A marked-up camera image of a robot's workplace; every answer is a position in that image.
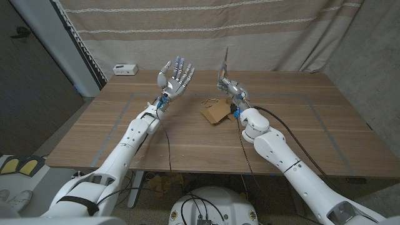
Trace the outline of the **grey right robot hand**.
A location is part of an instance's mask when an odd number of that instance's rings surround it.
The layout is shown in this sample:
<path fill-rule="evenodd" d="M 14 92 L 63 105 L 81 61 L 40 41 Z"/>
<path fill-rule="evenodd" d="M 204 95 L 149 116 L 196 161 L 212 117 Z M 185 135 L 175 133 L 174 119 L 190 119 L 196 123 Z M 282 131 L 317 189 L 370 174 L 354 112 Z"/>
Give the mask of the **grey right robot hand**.
<path fill-rule="evenodd" d="M 217 77 L 217 88 L 232 98 L 232 102 L 239 108 L 240 112 L 252 107 L 249 92 L 244 84 L 219 75 Z"/>

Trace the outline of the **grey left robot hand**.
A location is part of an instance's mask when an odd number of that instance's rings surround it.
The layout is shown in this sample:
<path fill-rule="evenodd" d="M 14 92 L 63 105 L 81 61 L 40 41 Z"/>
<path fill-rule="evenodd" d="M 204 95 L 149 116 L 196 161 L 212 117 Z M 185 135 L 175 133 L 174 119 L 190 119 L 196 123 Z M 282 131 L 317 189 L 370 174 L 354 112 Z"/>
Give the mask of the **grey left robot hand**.
<path fill-rule="evenodd" d="M 169 79 L 166 77 L 166 72 L 171 65 L 171 61 L 168 61 L 157 75 L 157 85 L 170 101 L 182 96 L 195 73 L 195 68 L 192 64 L 188 64 L 187 68 L 183 69 L 184 62 L 185 59 L 183 57 L 177 56 L 175 58 L 172 75 Z"/>

